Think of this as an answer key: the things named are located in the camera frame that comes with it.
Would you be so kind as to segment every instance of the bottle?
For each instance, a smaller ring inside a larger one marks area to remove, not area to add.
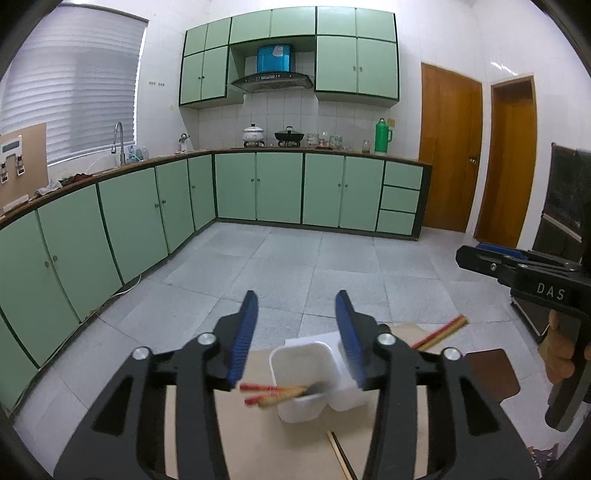
[[[388,144],[392,141],[392,130],[388,128],[386,120],[379,119],[375,125],[375,152],[388,153]]]

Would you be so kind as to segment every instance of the drawer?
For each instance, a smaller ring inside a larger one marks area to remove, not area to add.
[[[418,190],[398,189],[384,185],[380,208],[415,213],[418,204]]]
[[[420,190],[422,178],[423,167],[394,161],[386,162],[386,176],[384,177],[386,185]]]
[[[413,232],[414,214],[380,210],[378,232],[411,235]]]

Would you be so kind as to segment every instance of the brown cardboard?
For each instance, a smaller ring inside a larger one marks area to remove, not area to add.
[[[16,159],[7,161],[8,181],[0,185],[0,215],[2,208],[22,197],[33,193],[37,189],[46,187],[47,178],[47,148],[46,125],[38,124],[32,127],[22,128],[0,137],[0,144],[22,135],[22,158],[25,165],[25,173],[17,175]]]

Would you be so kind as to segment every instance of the window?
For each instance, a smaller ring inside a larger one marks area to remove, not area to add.
[[[112,11],[57,7],[7,72],[0,134],[45,122],[48,163],[110,148],[118,121],[124,141],[133,143],[146,24]]]

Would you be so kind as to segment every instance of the kitchen cabinet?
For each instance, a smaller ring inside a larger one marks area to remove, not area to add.
[[[203,53],[201,100],[226,95],[228,47],[214,48]]]
[[[394,14],[379,10],[358,8],[357,36],[376,40],[396,41]]]
[[[351,7],[318,7],[318,35],[356,35],[355,9]]]
[[[185,35],[184,55],[192,55],[198,51],[205,50],[205,37],[207,35],[207,24],[187,30]]]
[[[45,248],[37,212],[0,231],[0,251],[0,307],[41,365],[80,323]]]
[[[168,255],[155,170],[102,181],[99,191],[115,261],[127,283]]]
[[[339,226],[344,164],[345,158],[339,155],[306,154],[305,225]]]
[[[397,51],[395,43],[357,39],[358,93],[398,98]]]
[[[384,161],[345,157],[340,227],[373,232],[378,218]]]
[[[230,43],[269,38],[270,28],[271,10],[262,10],[232,17]]]
[[[254,220],[255,154],[215,155],[217,216]]]
[[[203,52],[183,58],[180,103],[201,100]]]
[[[57,276],[84,320],[122,285],[103,227],[96,186],[54,200],[40,207],[38,214]]]
[[[300,223],[301,153],[256,154],[256,218]]]
[[[36,373],[37,367],[0,316],[0,403],[11,410]]]
[[[274,8],[271,11],[271,37],[315,34],[315,7]]]
[[[230,40],[230,22],[231,18],[222,18],[207,24],[207,37],[205,40],[205,49],[223,47]]]
[[[212,156],[189,158],[189,184],[195,230],[216,217],[213,202]]]
[[[156,181],[168,253],[174,252],[194,231],[187,160],[156,167]]]
[[[357,92],[357,40],[323,36],[316,39],[316,90]]]

